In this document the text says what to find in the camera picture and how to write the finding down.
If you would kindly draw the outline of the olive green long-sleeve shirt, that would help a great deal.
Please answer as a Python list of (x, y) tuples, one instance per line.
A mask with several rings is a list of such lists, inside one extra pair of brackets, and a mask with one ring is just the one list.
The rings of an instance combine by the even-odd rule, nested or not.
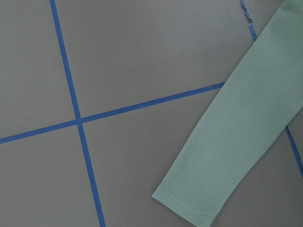
[(286, 0), (229, 76), (152, 197), (197, 227), (303, 107), (303, 3)]

